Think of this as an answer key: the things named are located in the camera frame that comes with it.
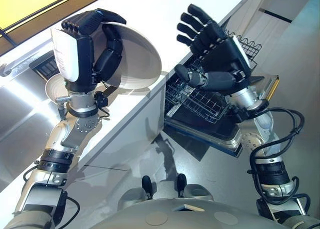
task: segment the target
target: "white plate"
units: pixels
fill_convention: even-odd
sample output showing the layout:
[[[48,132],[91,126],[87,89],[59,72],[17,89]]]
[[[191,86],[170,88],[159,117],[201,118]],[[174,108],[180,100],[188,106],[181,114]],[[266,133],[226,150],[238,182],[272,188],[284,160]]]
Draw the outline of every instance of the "white plate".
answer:
[[[123,89],[142,89],[152,85],[161,73],[161,59],[151,42],[133,28],[117,23],[113,25],[122,39],[123,51],[119,67],[106,81],[107,84]],[[94,44],[94,59],[97,61],[106,48],[107,40],[102,24],[91,35]]]
[[[103,92],[105,89],[106,87],[103,83],[98,83],[94,91]],[[68,90],[65,87],[65,80],[60,73],[50,77],[50,79],[46,82],[45,93],[46,96],[54,103],[56,103],[57,97],[68,96]]]

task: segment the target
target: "white countertop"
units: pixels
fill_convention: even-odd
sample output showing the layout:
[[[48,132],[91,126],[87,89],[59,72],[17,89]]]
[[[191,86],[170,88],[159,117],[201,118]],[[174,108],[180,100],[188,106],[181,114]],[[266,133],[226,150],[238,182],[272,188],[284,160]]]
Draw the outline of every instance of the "white countertop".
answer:
[[[127,25],[145,35],[157,49],[162,61],[162,73],[159,79],[149,86],[149,93],[133,93],[119,90],[119,94],[108,106],[110,120],[102,121],[102,128],[88,142],[76,168],[79,170],[139,111],[139,109],[166,83],[173,74],[176,64],[186,59],[189,48],[176,41],[177,23],[180,15],[193,3],[206,11],[215,21],[221,22],[229,17],[245,0],[98,0],[82,10],[102,8],[118,13],[127,20]],[[1,57],[10,63],[17,60],[17,55],[32,50],[34,47],[50,40],[50,29],[24,42]],[[0,193],[0,228],[13,217],[16,203],[24,184],[22,174]]]

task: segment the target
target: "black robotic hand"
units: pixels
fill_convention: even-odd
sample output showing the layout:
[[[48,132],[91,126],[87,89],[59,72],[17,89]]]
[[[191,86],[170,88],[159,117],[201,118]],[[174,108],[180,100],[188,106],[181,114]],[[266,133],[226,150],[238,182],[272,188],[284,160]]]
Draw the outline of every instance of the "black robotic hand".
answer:
[[[201,8],[190,4],[182,13],[177,29],[187,36],[177,40],[190,47],[199,61],[200,70],[182,64],[175,66],[177,75],[190,86],[204,91],[230,95],[249,85],[249,60],[235,36],[228,37],[223,29]]]
[[[115,27],[110,24],[102,25],[107,43],[95,62],[94,41],[91,35],[103,22],[127,23],[120,15],[100,8],[71,16],[61,23],[63,31],[75,38],[77,43],[79,72],[76,81],[67,81],[66,88],[69,91],[94,90],[97,83],[107,81],[114,74],[121,62],[122,40]]]

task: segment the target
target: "silver cylinder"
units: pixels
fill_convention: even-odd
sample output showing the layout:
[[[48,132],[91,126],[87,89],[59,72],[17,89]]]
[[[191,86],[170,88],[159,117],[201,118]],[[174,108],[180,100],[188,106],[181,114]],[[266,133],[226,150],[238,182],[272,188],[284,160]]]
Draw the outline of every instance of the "silver cylinder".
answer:
[[[262,103],[262,101],[258,100],[255,94],[248,88],[244,88],[231,94],[230,101],[237,107],[246,108],[247,110],[253,110]]]
[[[286,184],[281,185],[265,185],[261,184],[262,191],[267,197],[285,197],[290,195],[295,188],[295,183],[290,180]]]
[[[257,157],[263,157],[265,156],[263,153],[262,153],[262,150],[260,152],[257,153],[256,155]],[[255,163],[256,164],[271,164],[271,163],[280,163],[283,161],[283,158],[282,156],[277,156],[275,158],[266,158],[266,159],[256,159],[255,160]]]
[[[70,107],[78,113],[89,112],[97,107],[94,91],[89,91],[88,93],[68,91],[68,94],[71,98]]]

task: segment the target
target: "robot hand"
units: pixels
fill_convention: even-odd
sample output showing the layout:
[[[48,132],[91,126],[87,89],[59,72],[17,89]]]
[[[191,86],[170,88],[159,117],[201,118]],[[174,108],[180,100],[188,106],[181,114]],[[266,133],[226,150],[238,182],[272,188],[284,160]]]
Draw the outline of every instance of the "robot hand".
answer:
[[[223,29],[201,8],[190,4],[188,13],[182,13],[177,29],[188,35],[178,35],[177,40],[190,47],[200,71],[175,66],[177,75],[190,86],[201,90],[230,95],[249,85],[251,75],[249,60],[235,36],[228,37]]]
[[[68,91],[91,92],[97,83],[107,81],[118,68],[123,45],[118,32],[110,24],[102,25],[107,43],[95,62],[92,34],[101,23],[108,22],[127,23],[120,15],[98,8],[67,18],[61,23],[63,30],[51,31],[54,56]]]

